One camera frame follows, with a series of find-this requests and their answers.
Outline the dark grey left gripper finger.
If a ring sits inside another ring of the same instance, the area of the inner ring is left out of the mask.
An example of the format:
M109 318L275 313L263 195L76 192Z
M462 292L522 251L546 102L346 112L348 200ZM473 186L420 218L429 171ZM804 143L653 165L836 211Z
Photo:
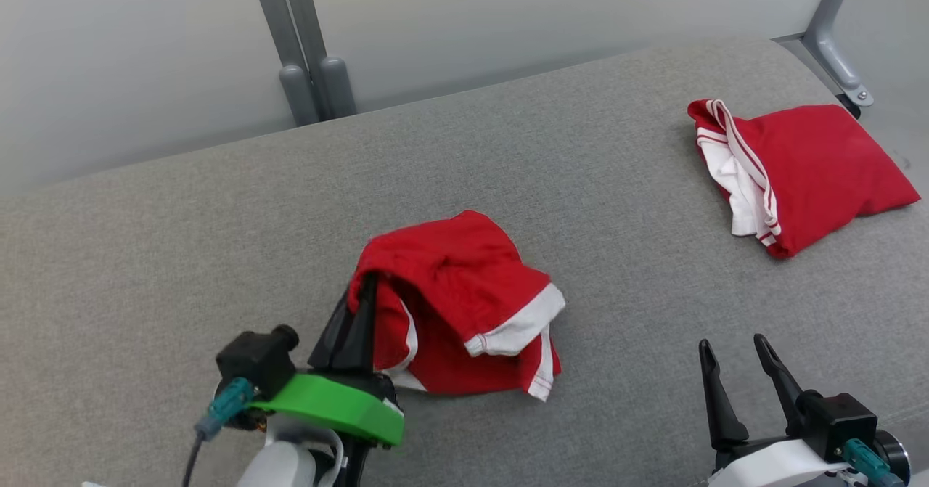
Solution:
M354 311L349 309L348 300L345 300L345 319L351 321L337 355L338 370L374 372L377 286L378 276L375 273L365 274L359 291L354 295L357 299Z
M354 314L348 309L348 294L343 294L336 302L334 312L312 349L308 358L310 368L319 370L351 370L354 368L351 345L348 344L354 319Z

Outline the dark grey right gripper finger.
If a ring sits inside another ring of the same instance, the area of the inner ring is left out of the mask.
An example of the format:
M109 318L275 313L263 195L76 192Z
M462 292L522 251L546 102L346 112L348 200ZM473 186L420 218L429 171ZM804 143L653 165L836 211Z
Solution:
M792 372L783 364L766 336L755 334L753 344L764 374L769 377L777 392L777 400L783 411L787 425L787 437L806 437L812 431L812 418L809 413L811 401L821 398L815 389L802 390Z
M748 430L740 423L724 390L718 359L709 340L699 342L699 356L711 448L714 451L731 451L747 443Z

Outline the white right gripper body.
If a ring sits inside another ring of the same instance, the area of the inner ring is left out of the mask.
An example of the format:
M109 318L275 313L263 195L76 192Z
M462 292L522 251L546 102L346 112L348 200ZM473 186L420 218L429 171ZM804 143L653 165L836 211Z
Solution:
M846 462L828 462L807 443L770 438L743 443L718 454L709 486L856 486Z

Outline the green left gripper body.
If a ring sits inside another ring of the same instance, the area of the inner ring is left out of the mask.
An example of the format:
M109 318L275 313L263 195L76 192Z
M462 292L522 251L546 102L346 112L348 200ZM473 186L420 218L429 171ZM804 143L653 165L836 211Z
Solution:
M385 375L298 372L274 397L256 398L251 408L290 415L367 443L396 447L404 440L405 414Z

